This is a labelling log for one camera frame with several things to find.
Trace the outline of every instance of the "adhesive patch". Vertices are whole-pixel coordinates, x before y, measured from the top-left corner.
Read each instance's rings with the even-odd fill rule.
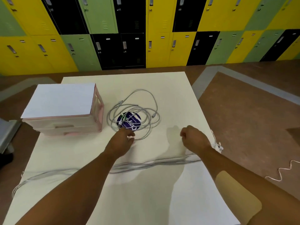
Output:
[[[215,184],[228,208],[242,225],[246,225],[262,209],[260,200],[226,171],[217,175]]]
[[[122,123],[122,127],[131,129],[132,131],[136,131],[141,126],[142,120],[141,120],[141,117],[138,114],[136,114],[136,113],[133,113],[133,114],[130,113],[130,112],[127,113],[126,119]],[[125,113],[121,114],[118,117],[117,122],[119,122],[124,115],[125,115]]]

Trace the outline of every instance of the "crate lid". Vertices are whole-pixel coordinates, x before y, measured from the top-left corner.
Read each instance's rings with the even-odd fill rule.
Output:
[[[94,91],[95,83],[40,84],[21,118],[88,115]]]

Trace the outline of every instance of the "person's left arm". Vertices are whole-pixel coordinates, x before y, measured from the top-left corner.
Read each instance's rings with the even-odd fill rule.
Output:
[[[92,162],[37,202],[16,225],[84,225],[90,218],[115,161],[130,149],[135,136],[121,128]]]

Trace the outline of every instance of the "brown floor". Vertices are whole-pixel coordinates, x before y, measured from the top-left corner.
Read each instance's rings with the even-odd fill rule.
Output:
[[[300,96],[300,60],[224,64],[294,95]],[[191,85],[206,66],[106,70],[0,78],[0,91],[29,77],[50,77],[60,83],[64,76],[109,75],[185,71]],[[0,102],[0,117],[20,120],[36,86]],[[209,126],[224,147],[223,154],[260,176],[279,178],[277,168],[300,161],[300,106],[257,89],[222,73],[217,73],[199,104]],[[14,160],[0,170],[0,224],[11,203],[11,192],[20,182],[39,133],[22,124],[13,139]],[[300,199],[300,164],[282,171],[282,189]]]

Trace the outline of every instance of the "person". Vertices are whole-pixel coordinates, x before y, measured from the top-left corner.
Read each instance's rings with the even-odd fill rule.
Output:
[[[86,224],[110,169],[130,149],[134,136],[121,128],[97,158],[45,195],[16,224]],[[242,225],[300,224],[300,201],[295,197],[221,155],[198,129],[189,125],[180,136],[184,146],[201,158]]]

